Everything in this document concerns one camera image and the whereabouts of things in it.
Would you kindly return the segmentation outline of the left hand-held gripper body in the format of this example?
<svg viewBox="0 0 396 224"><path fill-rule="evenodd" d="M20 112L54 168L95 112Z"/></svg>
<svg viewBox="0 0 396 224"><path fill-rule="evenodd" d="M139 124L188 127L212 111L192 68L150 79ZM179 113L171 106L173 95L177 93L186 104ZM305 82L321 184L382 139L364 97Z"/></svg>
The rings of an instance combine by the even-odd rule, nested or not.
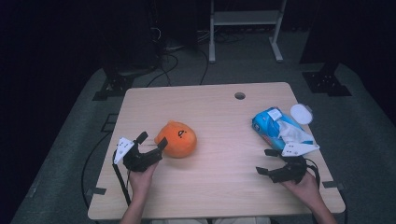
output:
<svg viewBox="0 0 396 224"><path fill-rule="evenodd" d="M156 148L148 152L140 152L138 149L140 145L135 140L131 141L122 137L117 143L117 148L113 155L113 163L118 165L122 162L129 171L144 172L150 165L163 158L163 153L158 152Z"/></svg>

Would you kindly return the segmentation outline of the person's left hand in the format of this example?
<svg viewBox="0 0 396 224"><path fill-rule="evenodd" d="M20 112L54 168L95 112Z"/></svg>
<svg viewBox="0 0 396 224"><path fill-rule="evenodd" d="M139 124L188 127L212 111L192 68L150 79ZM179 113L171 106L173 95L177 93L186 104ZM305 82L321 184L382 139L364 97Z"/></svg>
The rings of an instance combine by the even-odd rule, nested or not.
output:
<svg viewBox="0 0 396 224"><path fill-rule="evenodd" d="M142 203L147 199L152 177L157 166L158 162L150 165L150 167L144 172L131 172L129 174L129 181L133 191L133 203Z"/></svg>

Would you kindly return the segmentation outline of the orange plush toy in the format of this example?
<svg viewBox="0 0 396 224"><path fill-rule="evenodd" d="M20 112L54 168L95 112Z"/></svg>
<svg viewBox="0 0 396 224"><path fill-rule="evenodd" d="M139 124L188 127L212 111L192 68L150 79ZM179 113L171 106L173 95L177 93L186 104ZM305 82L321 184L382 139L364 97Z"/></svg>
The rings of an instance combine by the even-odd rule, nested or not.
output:
<svg viewBox="0 0 396 224"><path fill-rule="evenodd" d="M164 137L167 140L167 146L163 152L173 158L185 158L197 146L197 136L194 130L182 122L169 120L154 138L154 142L159 144Z"/></svg>

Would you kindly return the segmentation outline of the black stand base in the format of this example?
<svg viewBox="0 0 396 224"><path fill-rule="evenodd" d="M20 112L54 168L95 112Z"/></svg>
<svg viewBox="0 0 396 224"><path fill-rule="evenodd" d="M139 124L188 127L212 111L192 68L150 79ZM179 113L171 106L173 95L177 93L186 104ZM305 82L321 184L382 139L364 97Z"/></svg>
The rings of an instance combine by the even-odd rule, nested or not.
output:
<svg viewBox="0 0 396 224"><path fill-rule="evenodd" d="M350 96L348 88L335 75L338 63L325 63L318 71L303 72L308 88L313 93L327 93L331 97Z"/></svg>
<svg viewBox="0 0 396 224"><path fill-rule="evenodd" d="M109 97L122 97L132 88L134 78L131 76L117 75L106 77L101 89L93 96L94 101L105 101Z"/></svg>

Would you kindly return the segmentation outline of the black floor tape frame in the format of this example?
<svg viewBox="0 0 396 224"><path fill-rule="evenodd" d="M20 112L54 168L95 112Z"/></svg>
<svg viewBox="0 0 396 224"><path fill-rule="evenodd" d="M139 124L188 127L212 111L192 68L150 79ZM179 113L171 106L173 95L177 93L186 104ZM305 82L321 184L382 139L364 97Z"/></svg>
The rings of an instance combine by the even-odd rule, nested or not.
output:
<svg viewBox="0 0 396 224"><path fill-rule="evenodd" d="M106 117L105 122L102 125L101 132L102 133L112 133L115 129L117 119L118 119L118 114L109 113Z"/></svg>

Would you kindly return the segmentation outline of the person's right hand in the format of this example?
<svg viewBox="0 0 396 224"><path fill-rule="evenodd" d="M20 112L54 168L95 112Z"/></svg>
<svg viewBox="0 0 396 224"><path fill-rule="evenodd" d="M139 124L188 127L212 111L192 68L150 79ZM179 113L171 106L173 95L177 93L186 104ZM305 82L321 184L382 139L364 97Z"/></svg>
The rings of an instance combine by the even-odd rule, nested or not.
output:
<svg viewBox="0 0 396 224"><path fill-rule="evenodd" d="M322 203L316 179L309 172L305 173L299 183L290 180L282 182L281 185L311 210Z"/></svg>

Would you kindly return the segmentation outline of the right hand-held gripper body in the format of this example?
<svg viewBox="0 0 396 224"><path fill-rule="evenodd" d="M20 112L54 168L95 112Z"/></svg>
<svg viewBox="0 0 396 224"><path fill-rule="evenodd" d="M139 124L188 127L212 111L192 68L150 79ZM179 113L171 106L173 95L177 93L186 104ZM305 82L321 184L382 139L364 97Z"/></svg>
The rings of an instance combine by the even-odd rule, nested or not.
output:
<svg viewBox="0 0 396 224"><path fill-rule="evenodd" d="M281 151L279 158L286 164L282 168L272 170L273 176L270 178L274 183L281 183L293 180L299 183L305 175L308 168L315 173L317 183L320 183L320 175L318 166L312 161L312 165L308 165L305 154L319 149L319 145L310 145L303 143L287 143Z"/></svg>

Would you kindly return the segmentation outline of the white wet wipe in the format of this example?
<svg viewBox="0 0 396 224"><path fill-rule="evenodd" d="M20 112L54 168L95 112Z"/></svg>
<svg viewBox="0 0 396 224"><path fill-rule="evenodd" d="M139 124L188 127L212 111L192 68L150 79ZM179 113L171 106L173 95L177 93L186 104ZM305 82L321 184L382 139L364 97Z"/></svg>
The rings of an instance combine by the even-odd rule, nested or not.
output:
<svg viewBox="0 0 396 224"><path fill-rule="evenodd" d="M314 137L311 134L306 133L301 128L289 124L286 121L280 120L277 124L279 125L278 136L281 137L285 143L313 143L314 141Z"/></svg>

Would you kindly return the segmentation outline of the white metal stand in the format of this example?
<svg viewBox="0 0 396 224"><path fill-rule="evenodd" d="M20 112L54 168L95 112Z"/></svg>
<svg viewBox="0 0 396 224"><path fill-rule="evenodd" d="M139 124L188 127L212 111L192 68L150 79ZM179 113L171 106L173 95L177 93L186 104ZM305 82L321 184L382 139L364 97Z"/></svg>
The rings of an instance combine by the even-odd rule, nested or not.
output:
<svg viewBox="0 0 396 224"><path fill-rule="evenodd" d="M208 61L216 61L215 28L217 26L246 26L246 25L274 25L273 35L269 37L271 49L278 63L283 61L283 56L277 44L278 35L283 21L288 0L281 0L277 10L256 11L216 11L215 1L211 0L209 21L209 46Z"/></svg>

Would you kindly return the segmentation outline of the blue wet wipes pack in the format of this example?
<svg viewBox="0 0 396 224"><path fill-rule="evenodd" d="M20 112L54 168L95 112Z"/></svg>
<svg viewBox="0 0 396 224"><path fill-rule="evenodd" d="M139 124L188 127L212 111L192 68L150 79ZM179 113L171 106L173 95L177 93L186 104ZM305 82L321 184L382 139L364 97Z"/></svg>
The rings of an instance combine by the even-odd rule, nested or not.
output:
<svg viewBox="0 0 396 224"><path fill-rule="evenodd" d="M273 106L260 113L252 119L252 129L273 149L282 150L287 144L279 134L280 120L286 121L298 128L303 129L303 125L312 122L313 114L301 104L293 105L289 114L281 111L280 108Z"/></svg>

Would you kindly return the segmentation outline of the grey tape strip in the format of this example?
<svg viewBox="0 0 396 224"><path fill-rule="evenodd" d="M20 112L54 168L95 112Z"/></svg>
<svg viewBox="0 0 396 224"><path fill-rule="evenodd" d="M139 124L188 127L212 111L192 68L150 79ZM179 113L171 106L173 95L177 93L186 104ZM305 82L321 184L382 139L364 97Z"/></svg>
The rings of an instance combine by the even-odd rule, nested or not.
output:
<svg viewBox="0 0 396 224"><path fill-rule="evenodd" d="M92 189L88 189L85 193L85 195L87 196L93 196L94 194L98 194L98 195L105 195L106 194L106 189L103 188L92 188Z"/></svg>
<svg viewBox="0 0 396 224"><path fill-rule="evenodd" d="M325 189L329 189L329 188L337 188L338 190L345 189L345 186L342 183L338 183L336 181L323 181L322 184Z"/></svg>

